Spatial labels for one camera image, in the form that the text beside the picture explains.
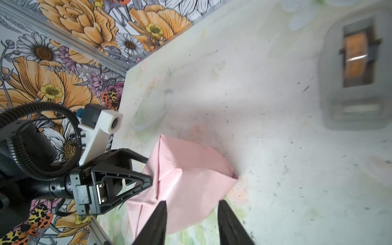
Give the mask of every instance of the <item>daisy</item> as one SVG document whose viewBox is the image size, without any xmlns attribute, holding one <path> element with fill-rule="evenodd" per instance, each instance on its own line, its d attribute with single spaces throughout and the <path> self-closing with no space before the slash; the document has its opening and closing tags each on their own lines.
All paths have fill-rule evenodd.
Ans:
<svg viewBox="0 0 392 245">
<path fill-rule="evenodd" d="M 63 134 L 60 134 L 54 129 L 44 128 L 43 133 L 46 138 L 52 143 L 52 145 L 57 150 L 58 154 L 55 162 L 69 161 L 75 154 L 77 147 L 77 142 L 75 138 L 75 131 L 68 120 L 68 118 L 63 119 Z"/>
<path fill-rule="evenodd" d="M 20 36 L 16 42 L 16 49 L 27 60 L 33 60 L 35 62 L 40 62 L 41 60 L 61 62 L 58 47 L 53 46 L 48 37 L 38 33 Z"/>
<path fill-rule="evenodd" d="M 188 20 L 195 21 L 207 11 L 215 7 L 221 0 L 162 0 L 166 8 L 174 9 L 178 6 L 180 14 Z"/>
<path fill-rule="evenodd" d="M 118 33 L 116 40 L 120 49 L 129 55 L 145 56 L 147 53 L 143 44 L 130 34 Z"/>
</svg>

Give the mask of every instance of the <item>pastel floral surface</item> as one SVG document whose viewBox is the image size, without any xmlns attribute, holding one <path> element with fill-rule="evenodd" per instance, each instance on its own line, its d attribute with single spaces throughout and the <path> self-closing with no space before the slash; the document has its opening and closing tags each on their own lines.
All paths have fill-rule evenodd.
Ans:
<svg viewBox="0 0 392 245">
<path fill-rule="evenodd" d="M 21 11 L 31 11 L 56 28 L 96 48 L 97 52 L 129 68 L 163 46 L 221 0 L 12 0 Z M 0 112 L 31 102 L 60 103 L 77 111 L 89 103 L 118 110 L 123 75 L 103 66 L 94 54 L 85 56 L 5 15 L 0 47 Z M 68 119 L 54 111 L 30 114 L 58 151 L 56 162 L 75 152 L 75 134 Z M 111 148 L 110 137 L 107 150 Z M 113 221 L 108 231 L 114 244 L 130 244 L 124 209 L 104 217 Z M 0 238 L 1 245 L 85 245 L 91 216 L 78 216 L 73 200 L 34 200 L 26 221 Z M 65 217 L 54 213 L 67 213 Z"/>
</svg>

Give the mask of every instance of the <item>white tabletop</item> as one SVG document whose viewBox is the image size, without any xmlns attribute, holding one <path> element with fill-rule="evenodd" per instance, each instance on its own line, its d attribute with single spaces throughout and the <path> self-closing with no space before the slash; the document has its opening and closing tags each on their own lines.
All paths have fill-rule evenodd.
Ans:
<svg viewBox="0 0 392 245">
<path fill-rule="evenodd" d="M 392 127 L 327 129 L 318 90 L 327 29 L 374 2 L 324 6 L 296 32 L 278 0 L 229 2 L 128 71 L 112 148 L 148 157 L 160 134 L 214 147 L 240 177 L 227 199 L 256 244 L 391 244 L 392 188 L 364 166 L 392 160 Z M 142 121 L 159 120 L 135 131 L 143 99 Z M 166 241 L 219 244 L 216 221 Z"/>
</svg>

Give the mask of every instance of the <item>pink paper bag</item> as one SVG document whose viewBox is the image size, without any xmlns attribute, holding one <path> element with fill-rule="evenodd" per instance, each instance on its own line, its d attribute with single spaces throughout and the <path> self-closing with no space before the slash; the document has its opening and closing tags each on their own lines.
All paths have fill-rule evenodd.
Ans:
<svg viewBox="0 0 392 245">
<path fill-rule="evenodd" d="M 142 173 L 152 176 L 152 186 L 126 202 L 134 237 L 160 201 L 166 200 L 169 235 L 202 222 L 237 182 L 216 150 L 164 135 Z"/>
</svg>

